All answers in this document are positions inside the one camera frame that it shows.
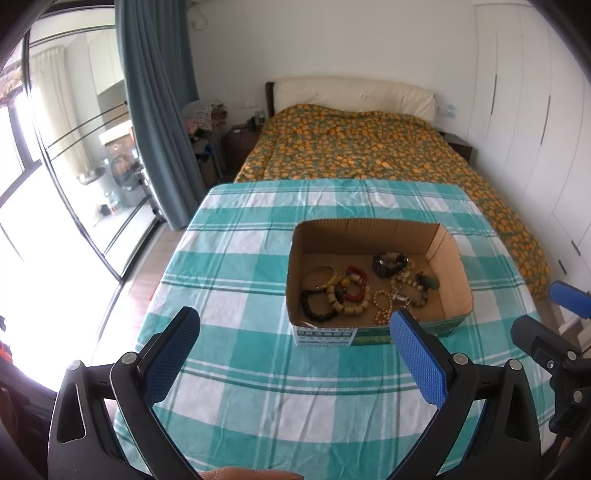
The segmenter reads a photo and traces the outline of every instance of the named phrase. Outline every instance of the wooden floor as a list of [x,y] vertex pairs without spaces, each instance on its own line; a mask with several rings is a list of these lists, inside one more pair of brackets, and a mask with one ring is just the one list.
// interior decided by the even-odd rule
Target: wooden floor
[[173,232],[163,225],[146,247],[136,272],[124,287],[92,359],[93,365],[116,362],[135,350],[135,341],[148,305],[184,231]]

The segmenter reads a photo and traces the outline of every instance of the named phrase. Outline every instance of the nightstand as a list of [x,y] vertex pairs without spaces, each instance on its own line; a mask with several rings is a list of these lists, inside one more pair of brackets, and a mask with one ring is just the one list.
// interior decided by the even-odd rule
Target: nightstand
[[236,174],[242,168],[244,161],[255,148],[261,136],[261,129],[249,130],[234,126],[222,138],[222,147],[226,158],[228,173]]
[[472,155],[472,146],[454,134],[439,132],[447,144],[454,149],[467,163],[470,163],[470,155]]

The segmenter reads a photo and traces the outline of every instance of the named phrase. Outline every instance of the blue gripper pad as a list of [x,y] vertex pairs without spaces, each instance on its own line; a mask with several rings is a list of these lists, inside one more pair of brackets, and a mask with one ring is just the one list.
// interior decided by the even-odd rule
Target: blue gripper pad
[[591,295],[562,281],[555,281],[548,291],[555,304],[576,313],[579,317],[591,317]]
[[144,401],[150,406],[166,398],[199,337],[201,322],[197,310],[184,307],[179,314],[182,313],[184,313],[183,320],[145,371],[143,396]]
[[402,310],[397,310],[390,317],[390,337],[425,401],[441,408],[447,398],[445,373],[409,325],[414,321],[412,317],[407,320]]

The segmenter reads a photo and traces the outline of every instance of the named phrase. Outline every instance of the plaid sheet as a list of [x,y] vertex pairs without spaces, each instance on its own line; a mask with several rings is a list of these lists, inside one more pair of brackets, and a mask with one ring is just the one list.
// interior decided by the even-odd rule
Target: plaid sheet
[[[308,480],[385,479],[435,412],[390,345],[294,346],[284,298],[291,233],[302,220],[335,217],[445,225],[462,255],[474,312],[441,341],[475,362],[523,362],[547,448],[549,376],[509,335],[517,317],[538,315],[507,250],[462,190],[385,180],[261,181],[207,195],[138,338],[139,349],[184,305],[201,314],[196,346],[168,397],[154,406],[191,464],[199,471],[286,469]],[[461,459],[481,409],[474,403],[444,469]],[[141,468],[120,416],[115,429]]]

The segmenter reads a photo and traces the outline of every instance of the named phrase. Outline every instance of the sliding glass door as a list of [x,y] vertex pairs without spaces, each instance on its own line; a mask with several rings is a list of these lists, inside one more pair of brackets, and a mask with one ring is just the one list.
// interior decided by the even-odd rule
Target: sliding glass door
[[113,9],[37,21],[28,64],[34,116],[57,182],[90,240],[122,274],[154,214],[135,174]]
[[0,339],[54,390],[71,360],[90,362],[158,222],[114,21],[112,7],[42,18],[0,72]]

